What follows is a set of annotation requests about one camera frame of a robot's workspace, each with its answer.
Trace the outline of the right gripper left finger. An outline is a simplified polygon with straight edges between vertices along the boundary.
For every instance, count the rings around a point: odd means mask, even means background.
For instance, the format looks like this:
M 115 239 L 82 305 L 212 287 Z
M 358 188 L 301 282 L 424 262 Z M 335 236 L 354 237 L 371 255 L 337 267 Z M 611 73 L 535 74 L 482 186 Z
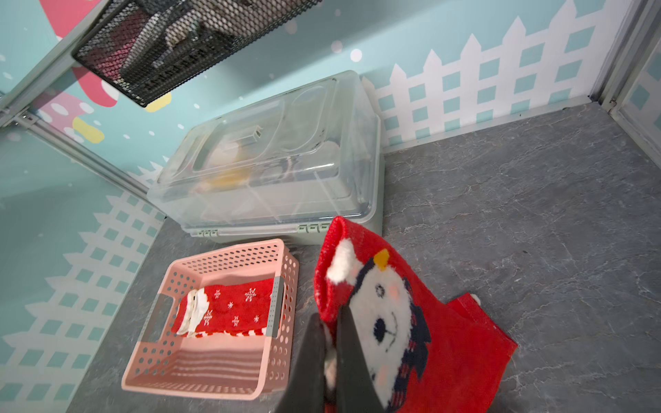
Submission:
M 324 325 L 315 313 L 309 318 L 294 370 L 275 412 L 325 411 L 325 347 Z

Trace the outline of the red snowflake santa sock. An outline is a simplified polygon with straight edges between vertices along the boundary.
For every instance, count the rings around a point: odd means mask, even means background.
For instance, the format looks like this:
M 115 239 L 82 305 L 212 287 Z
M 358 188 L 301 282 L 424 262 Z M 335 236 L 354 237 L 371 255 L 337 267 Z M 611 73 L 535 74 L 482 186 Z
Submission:
M 170 332 L 257 330 L 268 326 L 274 280 L 190 291 L 179 304 Z

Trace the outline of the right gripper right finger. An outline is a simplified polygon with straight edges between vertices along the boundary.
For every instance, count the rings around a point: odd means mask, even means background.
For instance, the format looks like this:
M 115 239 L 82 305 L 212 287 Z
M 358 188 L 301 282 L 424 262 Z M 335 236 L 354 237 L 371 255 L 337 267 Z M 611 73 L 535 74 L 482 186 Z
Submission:
M 337 412 L 384 412 L 361 349 L 349 306 L 337 320 Z

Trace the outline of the plain red snowman sock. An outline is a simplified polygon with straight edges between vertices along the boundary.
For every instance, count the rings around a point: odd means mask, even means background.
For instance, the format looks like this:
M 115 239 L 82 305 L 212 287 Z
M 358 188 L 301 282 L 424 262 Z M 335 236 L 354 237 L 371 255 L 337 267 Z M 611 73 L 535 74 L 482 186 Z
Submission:
M 485 412 L 516 343 L 464 294 L 448 303 L 381 236 L 343 217 L 325 236 L 314 293 L 327 337 L 349 306 L 387 412 Z

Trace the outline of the red white striped santa sock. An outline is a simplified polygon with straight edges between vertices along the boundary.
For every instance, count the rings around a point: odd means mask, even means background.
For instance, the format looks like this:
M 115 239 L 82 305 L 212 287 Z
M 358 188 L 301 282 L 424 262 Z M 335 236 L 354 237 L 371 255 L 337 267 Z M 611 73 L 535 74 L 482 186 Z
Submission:
M 194 338 L 203 338 L 211 336 L 220 336 L 220 337 L 261 337 L 264 336 L 267 332 L 267 328 L 261 328 L 257 330 L 236 330 L 236 331 L 201 331 L 201 332 L 188 332 L 182 335 L 182 337 L 194 337 Z

